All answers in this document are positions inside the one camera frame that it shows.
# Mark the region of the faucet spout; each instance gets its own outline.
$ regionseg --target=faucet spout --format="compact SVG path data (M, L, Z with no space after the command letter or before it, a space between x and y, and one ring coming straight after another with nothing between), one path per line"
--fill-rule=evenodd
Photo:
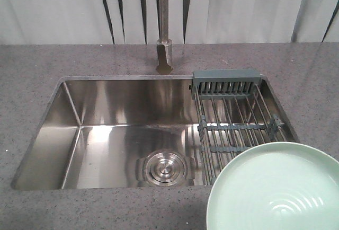
M161 75L168 75L172 68L172 41L168 38L168 0L159 0L159 36L157 40L158 66Z

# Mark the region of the sink drain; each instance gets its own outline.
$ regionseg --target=sink drain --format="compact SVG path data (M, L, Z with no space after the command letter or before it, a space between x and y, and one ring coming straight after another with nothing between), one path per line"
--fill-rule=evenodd
M144 162L144 180L156 186L180 184L186 179L188 172L184 158L178 152L169 149L151 153Z

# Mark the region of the ceramic plate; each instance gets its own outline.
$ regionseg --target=ceramic plate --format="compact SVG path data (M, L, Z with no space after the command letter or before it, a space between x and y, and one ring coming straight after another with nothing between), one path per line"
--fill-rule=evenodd
M339 162L296 143L241 153L212 188L207 229L338 230Z

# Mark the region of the quartz countertop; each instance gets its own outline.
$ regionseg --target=quartz countertop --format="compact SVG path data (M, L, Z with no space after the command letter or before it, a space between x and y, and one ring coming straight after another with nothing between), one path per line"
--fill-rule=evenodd
M154 45L0 46L0 229L205 229L211 187L11 188L61 77L156 75L156 64ZM339 43L174 45L173 66L256 68L300 142L339 160Z

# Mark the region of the sink basin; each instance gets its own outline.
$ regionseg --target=sink basin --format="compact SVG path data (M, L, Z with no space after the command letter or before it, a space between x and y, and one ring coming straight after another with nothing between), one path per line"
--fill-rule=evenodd
M206 184L191 84L192 76L175 75L62 79L12 187ZM261 87L287 139L295 141L265 80ZM207 104L206 112L213 107Z

